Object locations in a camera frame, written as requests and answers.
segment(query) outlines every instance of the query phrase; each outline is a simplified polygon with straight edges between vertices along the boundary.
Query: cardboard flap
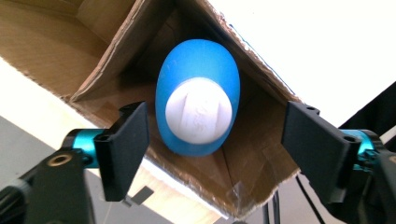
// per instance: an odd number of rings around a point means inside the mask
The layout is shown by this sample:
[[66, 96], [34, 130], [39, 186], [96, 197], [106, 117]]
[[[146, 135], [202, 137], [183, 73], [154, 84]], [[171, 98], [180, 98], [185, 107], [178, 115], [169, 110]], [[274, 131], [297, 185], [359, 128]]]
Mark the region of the cardboard flap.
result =
[[173, 2], [169, 0], [137, 0], [99, 64], [71, 100], [76, 101], [96, 90], [133, 63], [162, 27], [173, 8]]

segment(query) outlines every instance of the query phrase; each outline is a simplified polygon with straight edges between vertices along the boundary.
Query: cardboard box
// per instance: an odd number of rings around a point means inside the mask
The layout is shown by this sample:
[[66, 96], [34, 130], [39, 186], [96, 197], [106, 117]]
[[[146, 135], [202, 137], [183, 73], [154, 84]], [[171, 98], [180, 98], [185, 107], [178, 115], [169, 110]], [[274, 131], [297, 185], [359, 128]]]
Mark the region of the cardboard box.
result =
[[[154, 113], [164, 58], [193, 38], [228, 49], [241, 79], [233, 129], [202, 158], [167, 149]], [[147, 101], [147, 159], [226, 215], [246, 217], [298, 172], [280, 138], [286, 102], [299, 99], [207, 1], [2, 1], [0, 43], [2, 58], [99, 127], [122, 105]]]

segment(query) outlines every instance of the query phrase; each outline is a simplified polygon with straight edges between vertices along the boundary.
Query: cardboard edge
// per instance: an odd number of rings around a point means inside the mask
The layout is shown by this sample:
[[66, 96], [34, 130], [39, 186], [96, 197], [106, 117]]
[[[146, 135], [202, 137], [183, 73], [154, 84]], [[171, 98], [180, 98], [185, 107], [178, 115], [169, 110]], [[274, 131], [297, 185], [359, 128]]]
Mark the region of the cardboard edge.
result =
[[70, 101], [75, 102], [79, 100], [82, 97], [82, 95], [87, 93], [94, 86], [94, 84], [100, 79], [100, 77], [103, 74], [104, 68], [109, 64], [113, 55], [116, 53], [118, 49], [117, 46], [122, 40], [122, 37], [126, 34], [129, 27], [134, 23], [136, 13], [142, 8], [145, 2], [146, 0], [136, 0], [134, 2], [131, 11], [129, 12], [125, 21], [122, 23], [120, 29], [116, 32], [115, 36], [113, 37], [113, 40], [108, 46], [105, 54], [100, 59], [98, 65], [93, 69], [91, 74], [81, 84], [81, 86], [76, 91], [76, 93], [71, 97]]
[[241, 216], [241, 217], [236, 217], [235, 220], [236, 221], [243, 221], [246, 220], [251, 214], [253, 214], [255, 212], [255, 210], [259, 207], [263, 207], [264, 205], [266, 205], [267, 203], [269, 203], [275, 196], [275, 193], [278, 191], [279, 186], [291, 181], [293, 178], [295, 178], [299, 173], [300, 173], [300, 168], [296, 169], [293, 173], [291, 173], [287, 178], [285, 178], [283, 181], [281, 181], [275, 188], [273, 188], [273, 190], [270, 193], [270, 196], [268, 197], [267, 200], [265, 200], [262, 203], [257, 203], [255, 206], [251, 207], [249, 210], [246, 211], [246, 213]]

